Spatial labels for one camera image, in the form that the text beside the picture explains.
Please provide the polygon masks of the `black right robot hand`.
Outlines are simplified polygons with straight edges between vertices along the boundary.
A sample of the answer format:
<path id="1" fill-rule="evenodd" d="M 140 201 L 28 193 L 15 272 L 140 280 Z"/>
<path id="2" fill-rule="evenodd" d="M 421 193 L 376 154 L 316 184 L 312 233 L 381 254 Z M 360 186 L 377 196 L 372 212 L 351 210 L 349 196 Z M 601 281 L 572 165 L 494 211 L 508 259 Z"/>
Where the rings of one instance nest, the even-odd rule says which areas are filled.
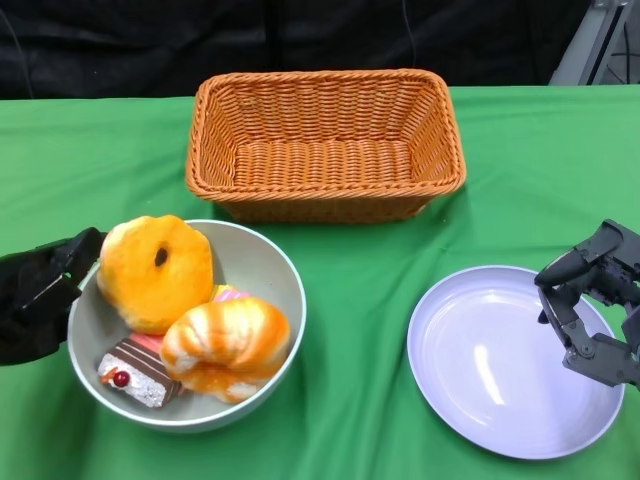
<path id="1" fill-rule="evenodd" d="M 593 235 L 565 252 L 534 279 L 541 324 L 552 326 L 565 347 L 563 365 L 604 385 L 639 385 L 639 235 L 607 219 Z M 587 295 L 620 305 L 625 339 L 590 336 L 577 313 Z"/>

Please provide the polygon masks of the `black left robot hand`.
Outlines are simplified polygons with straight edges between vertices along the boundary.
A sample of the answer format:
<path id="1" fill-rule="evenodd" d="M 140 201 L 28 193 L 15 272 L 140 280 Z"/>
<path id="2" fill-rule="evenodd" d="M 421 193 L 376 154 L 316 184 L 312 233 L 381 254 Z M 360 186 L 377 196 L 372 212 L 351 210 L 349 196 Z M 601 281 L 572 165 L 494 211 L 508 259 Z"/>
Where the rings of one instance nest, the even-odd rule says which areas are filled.
<path id="1" fill-rule="evenodd" d="M 25 364 L 59 350 L 80 283 L 98 260 L 104 232 L 94 227 L 73 238 L 1 258 L 1 364 Z"/>

